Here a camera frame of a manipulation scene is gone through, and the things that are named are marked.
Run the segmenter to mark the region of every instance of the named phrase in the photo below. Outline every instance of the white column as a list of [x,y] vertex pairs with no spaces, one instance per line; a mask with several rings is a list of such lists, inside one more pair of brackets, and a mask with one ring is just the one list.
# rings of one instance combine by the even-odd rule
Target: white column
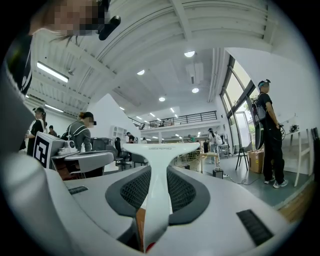
[[158,138],[159,138],[159,144],[161,144],[162,143],[162,132],[161,131],[159,131]]

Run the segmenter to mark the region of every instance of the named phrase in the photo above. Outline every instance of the black pants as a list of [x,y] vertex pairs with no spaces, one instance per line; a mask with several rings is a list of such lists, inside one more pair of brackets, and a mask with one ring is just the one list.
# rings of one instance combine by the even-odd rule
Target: black pants
[[274,160],[274,177],[278,184],[284,182],[284,167],[285,161],[282,154],[282,140],[280,129],[266,128],[264,126],[264,163],[263,175],[266,181],[272,179],[272,165],[271,161]]

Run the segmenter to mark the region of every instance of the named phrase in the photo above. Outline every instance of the gray jacket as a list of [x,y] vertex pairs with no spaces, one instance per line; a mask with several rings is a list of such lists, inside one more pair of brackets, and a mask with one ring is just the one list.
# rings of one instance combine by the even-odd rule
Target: gray jacket
[[71,124],[70,135],[70,140],[74,141],[78,151],[81,151],[82,143],[84,144],[85,152],[91,151],[91,133],[82,121],[78,120]]

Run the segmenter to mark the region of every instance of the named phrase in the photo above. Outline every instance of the black t-shirt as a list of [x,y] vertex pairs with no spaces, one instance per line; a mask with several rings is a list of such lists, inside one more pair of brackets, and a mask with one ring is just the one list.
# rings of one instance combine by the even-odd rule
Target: black t-shirt
[[261,92],[260,95],[258,96],[258,105],[263,108],[263,110],[266,112],[265,113],[265,120],[262,120],[263,125],[267,125],[269,128],[275,128],[276,124],[272,120],[271,116],[269,115],[267,111],[267,106],[266,104],[270,102],[272,106],[272,100],[270,99],[269,95],[266,93]]

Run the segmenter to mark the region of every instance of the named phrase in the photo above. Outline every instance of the small box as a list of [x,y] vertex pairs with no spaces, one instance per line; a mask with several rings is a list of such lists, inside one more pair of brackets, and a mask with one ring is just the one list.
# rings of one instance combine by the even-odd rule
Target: small box
[[264,166],[264,152],[261,150],[249,152],[249,170],[260,174]]

